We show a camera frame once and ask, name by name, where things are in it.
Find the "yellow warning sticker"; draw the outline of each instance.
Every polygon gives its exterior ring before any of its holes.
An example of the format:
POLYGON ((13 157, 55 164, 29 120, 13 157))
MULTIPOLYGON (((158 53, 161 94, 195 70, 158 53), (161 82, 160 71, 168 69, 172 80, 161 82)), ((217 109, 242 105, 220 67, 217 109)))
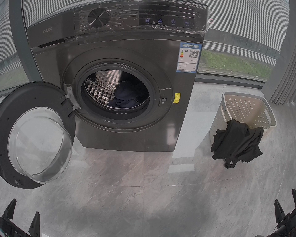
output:
POLYGON ((174 99, 173 103, 178 104, 180 97, 181 97, 181 93, 175 93, 175 99, 174 99))

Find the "laundry basket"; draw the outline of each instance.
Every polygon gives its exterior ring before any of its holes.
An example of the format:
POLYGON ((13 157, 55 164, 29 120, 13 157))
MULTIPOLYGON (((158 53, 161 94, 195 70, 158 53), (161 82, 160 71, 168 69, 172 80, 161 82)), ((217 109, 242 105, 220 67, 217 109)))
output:
POLYGON ((227 121, 231 119, 246 123, 249 128, 263 127, 262 139, 276 127, 276 118, 265 98, 243 93, 225 92, 210 128, 211 144, 214 143, 214 135, 217 134, 217 129, 225 130, 227 121))

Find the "washing machine door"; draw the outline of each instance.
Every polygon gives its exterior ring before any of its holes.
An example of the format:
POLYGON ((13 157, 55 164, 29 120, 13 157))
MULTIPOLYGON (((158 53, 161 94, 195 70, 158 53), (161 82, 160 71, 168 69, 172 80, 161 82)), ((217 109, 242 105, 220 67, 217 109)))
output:
POLYGON ((0 176, 23 189, 59 177, 75 137, 75 116, 65 92, 47 82, 24 84, 0 104, 0 176))

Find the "window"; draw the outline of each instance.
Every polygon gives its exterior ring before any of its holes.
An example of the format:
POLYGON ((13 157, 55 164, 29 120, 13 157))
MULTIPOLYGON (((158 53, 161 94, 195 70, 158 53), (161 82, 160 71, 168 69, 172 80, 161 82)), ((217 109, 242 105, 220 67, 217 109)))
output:
POLYGON ((289 1, 206 0, 209 31, 198 73, 266 81, 279 58, 289 1))
POLYGON ((28 82, 12 38, 8 0, 0 4, 0 91, 28 82))

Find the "stainless steel drum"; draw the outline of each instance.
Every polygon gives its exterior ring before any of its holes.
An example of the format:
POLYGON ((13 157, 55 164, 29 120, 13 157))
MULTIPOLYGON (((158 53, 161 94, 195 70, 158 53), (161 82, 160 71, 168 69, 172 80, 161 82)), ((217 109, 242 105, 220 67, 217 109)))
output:
POLYGON ((119 85, 122 71, 108 70, 96 72, 96 77, 87 78, 84 81, 89 95, 97 102, 108 105, 109 100, 114 99, 116 87, 119 85))

